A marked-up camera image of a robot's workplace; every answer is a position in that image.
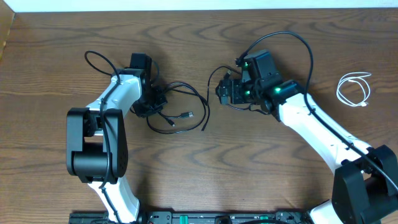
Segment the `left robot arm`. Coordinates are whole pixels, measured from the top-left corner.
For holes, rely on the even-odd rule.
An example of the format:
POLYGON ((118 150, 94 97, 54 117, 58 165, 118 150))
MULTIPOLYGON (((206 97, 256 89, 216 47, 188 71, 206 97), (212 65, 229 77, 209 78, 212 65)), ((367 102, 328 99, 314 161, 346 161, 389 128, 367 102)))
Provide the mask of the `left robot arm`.
POLYGON ((67 113, 66 165, 70 175, 88 184, 106 211, 73 212, 70 223, 147 223, 126 180, 128 148, 124 118, 133 111, 146 118, 166 102, 154 87, 151 68, 155 62, 144 53, 133 53, 130 65, 114 68, 105 91, 84 108, 67 113))

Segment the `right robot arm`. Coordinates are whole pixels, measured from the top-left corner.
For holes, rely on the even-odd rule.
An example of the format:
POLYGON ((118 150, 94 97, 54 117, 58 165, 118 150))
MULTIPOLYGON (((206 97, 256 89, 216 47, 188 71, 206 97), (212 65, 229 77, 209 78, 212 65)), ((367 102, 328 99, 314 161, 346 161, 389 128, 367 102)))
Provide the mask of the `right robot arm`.
POLYGON ((373 148, 330 118, 294 80, 284 80, 271 54, 243 58, 241 78, 215 88, 222 105, 258 105, 306 140, 334 175, 332 198, 308 211, 310 223, 380 223, 397 211, 397 157, 373 148))

